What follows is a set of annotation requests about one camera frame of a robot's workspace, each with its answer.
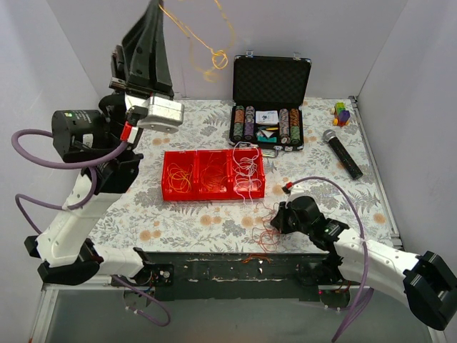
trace white enclosure wall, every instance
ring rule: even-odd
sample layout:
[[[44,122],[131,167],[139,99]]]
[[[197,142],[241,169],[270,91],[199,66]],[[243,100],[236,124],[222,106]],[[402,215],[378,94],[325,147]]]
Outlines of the white enclosure wall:
[[[99,95],[108,94],[109,57],[143,14],[148,0],[48,0]],[[236,54],[292,56],[313,60],[307,96],[357,95],[406,0],[220,0],[238,40],[219,82],[203,80],[189,62],[189,43],[169,20],[164,31],[174,91],[195,99],[231,99]],[[230,41],[213,0],[166,0],[170,9],[215,49]],[[205,69],[211,55],[196,42],[195,56]]]
[[[0,42],[0,342],[24,343],[34,322],[41,280],[36,272],[39,261],[29,257],[23,244],[34,231],[16,208],[14,195],[62,203],[76,177],[71,171],[25,161],[11,148],[11,135],[24,128],[50,130],[55,110],[94,108],[98,96],[46,0],[0,1]],[[32,153],[59,160],[52,140],[23,141]],[[26,207],[42,228],[54,218],[50,210]]]
[[[457,2],[409,0],[362,89],[361,114],[401,238],[457,272]],[[457,342],[457,319],[446,330]]]

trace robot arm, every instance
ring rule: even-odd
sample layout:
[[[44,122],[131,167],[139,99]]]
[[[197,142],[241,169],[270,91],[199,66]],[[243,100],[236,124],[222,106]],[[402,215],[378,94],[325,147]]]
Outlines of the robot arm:
[[[358,232],[325,218],[300,186],[284,189],[289,198],[280,203],[271,225],[282,234],[306,234],[319,249],[329,252],[326,272],[334,282],[361,282],[365,254]],[[373,240],[365,243],[369,263],[366,286],[402,302],[429,327],[444,330],[457,312],[457,278],[442,258],[433,252],[423,256],[402,252]]]
[[[158,268],[140,249],[115,249],[95,245],[90,231],[106,210],[134,182],[141,154],[134,148],[144,129],[166,133],[178,131],[184,106],[173,101],[162,29],[159,0],[152,0],[141,19],[117,46],[111,60],[114,93],[105,96],[97,110],[57,111],[52,118],[54,147],[64,162],[87,162],[102,153],[125,146],[112,160],[96,165],[96,179],[81,170],[75,186],[49,227],[25,244],[43,263],[44,282],[80,284],[96,274],[120,274],[143,284]],[[82,207],[69,209],[96,188]]]

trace black microphone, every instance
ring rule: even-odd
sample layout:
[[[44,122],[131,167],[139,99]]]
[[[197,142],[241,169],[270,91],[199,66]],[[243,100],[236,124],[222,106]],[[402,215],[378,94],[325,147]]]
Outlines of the black microphone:
[[[351,155],[344,149],[343,144],[340,140],[336,137],[336,133],[334,130],[327,130],[323,133],[322,136],[323,140],[330,145],[333,152],[335,152],[336,156],[340,159],[341,163],[344,165],[344,168],[348,171],[351,175],[352,179],[357,180],[363,176],[362,171],[358,168],[357,164],[352,159]]]

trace black foam lid lining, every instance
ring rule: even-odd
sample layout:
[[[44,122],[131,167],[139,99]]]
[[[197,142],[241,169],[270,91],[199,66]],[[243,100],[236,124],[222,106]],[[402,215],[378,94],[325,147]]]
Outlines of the black foam lid lining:
[[[237,56],[233,67],[233,100],[298,107],[305,97],[310,70],[309,59]]]

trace red plastic tray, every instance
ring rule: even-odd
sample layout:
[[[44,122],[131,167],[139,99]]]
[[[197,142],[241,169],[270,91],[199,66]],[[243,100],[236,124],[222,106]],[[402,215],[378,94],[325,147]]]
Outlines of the red plastic tray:
[[[244,157],[258,158],[256,173],[251,177],[258,181],[239,180],[236,184],[238,163]],[[162,171],[162,196],[166,202],[191,200],[252,199],[265,196],[265,174],[261,151],[255,149],[165,151]]]

